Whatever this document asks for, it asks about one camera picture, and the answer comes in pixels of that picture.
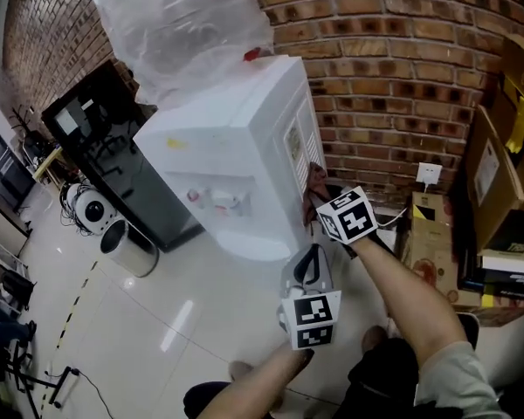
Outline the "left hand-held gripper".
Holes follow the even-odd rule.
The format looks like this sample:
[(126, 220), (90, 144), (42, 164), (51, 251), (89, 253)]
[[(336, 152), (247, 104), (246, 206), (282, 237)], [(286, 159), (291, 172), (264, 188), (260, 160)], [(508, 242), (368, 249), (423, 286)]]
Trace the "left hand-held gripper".
[(303, 285), (333, 285), (328, 257), (319, 244), (298, 251), (281, 272), (280, 324), (293, 350), (331, 344), (339, 320), (341, 291), (309, 291)]

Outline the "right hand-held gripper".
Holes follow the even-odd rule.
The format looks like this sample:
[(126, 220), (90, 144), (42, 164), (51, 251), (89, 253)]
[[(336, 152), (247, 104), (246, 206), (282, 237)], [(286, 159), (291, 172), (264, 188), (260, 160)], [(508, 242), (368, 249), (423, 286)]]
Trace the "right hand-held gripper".
[(326, 189), (331, 201), (316, 212), (331, 239), (349, 245), (377, 230), (374, 211), (361, 187), (327, 184)]

